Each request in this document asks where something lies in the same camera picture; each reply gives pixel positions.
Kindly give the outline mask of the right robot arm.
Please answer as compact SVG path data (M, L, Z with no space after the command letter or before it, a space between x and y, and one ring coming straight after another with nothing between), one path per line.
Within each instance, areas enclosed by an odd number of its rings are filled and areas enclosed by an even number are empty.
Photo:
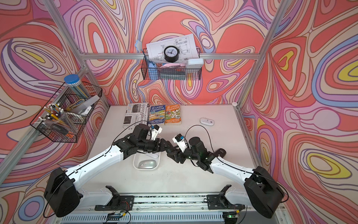
M161 140L167 156L176 163L194 160L199 168L212 174L224 176L244 186L250 205L262 216L272 218L284 198L284 191L268 171L258 166L255 169L238 166L224 160L219 154L207 151L199 137L190 139L190 147L185 142Z

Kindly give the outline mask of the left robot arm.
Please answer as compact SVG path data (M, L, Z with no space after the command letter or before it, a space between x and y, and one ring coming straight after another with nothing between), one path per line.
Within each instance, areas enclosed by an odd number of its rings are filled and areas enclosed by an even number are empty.
M159 129L159 126L150 128L148 125L139 124L132 133L114 140L109 148L89 160L67 170L53 170L44 192L47 202L45 208L51 208L57 217L70 214L80 204L83 195L79 190L86 182L115 163L139 152L167 152L169 157L176 160L181 149L173 146L170 141L157 137Z

